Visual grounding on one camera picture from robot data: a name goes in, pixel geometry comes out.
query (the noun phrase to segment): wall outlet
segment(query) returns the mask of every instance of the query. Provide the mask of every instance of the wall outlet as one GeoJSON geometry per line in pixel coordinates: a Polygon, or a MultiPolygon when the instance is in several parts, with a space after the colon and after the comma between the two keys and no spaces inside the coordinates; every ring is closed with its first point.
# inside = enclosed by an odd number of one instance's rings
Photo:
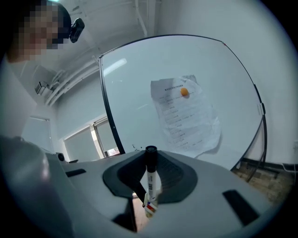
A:
{"type": "Polygon", "coordinates": [[[298,140],[295,140],[295,141],[294,141],[293,149],[294,149],[295,151],[298,150],[298,140]]]}

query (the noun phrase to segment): orange ball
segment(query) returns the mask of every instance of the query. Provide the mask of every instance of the orange ball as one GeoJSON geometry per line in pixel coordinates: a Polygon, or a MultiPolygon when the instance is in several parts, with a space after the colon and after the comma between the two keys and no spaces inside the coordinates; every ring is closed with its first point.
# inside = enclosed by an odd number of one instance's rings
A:
{"type": "Polygon", "coordinates": [[[182,96],[187,96],[188,90],[185,87],[181,88],[181,94],[182,94],[182,96]]]}

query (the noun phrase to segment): person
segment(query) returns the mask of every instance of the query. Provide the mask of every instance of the person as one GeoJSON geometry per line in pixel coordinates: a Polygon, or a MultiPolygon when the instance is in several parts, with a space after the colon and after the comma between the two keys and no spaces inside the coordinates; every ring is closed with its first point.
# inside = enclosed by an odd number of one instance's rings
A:
{"type": "Polygon", "coordinates": [[[44,50],[62,44],[71,31],[70,15],[63,5],[49,0],[25,2],[13,8],[13,20],[3,25],[6,52],[0,66],[0,135],[6,137],[21,136],[36,107],[12,64],[34,60],[44,50]]]}

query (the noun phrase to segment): black marker cap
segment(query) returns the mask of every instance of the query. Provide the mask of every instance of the black marker cap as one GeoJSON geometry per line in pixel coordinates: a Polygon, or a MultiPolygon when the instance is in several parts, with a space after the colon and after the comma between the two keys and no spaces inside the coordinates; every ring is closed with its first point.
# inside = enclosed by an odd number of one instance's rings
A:
{"type": "Polygon", "coordinates": [[[145,150],[145,159],[147,171],[153,173],[156,171],[157,148],[153,145],[147,146],[145,150]]]}

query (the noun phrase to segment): marker pen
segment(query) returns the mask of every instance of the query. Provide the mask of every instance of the marker pen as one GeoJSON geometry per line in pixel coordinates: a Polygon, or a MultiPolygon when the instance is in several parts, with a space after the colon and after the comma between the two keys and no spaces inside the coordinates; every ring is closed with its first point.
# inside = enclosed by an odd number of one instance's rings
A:
{"type": "Polygon", "coordinates": [[[147,177],[148,177],[148,202],[156,200],[156,164],[157,164],[157,148],[155,146],[147,146],[145,151],[147,177]]]}

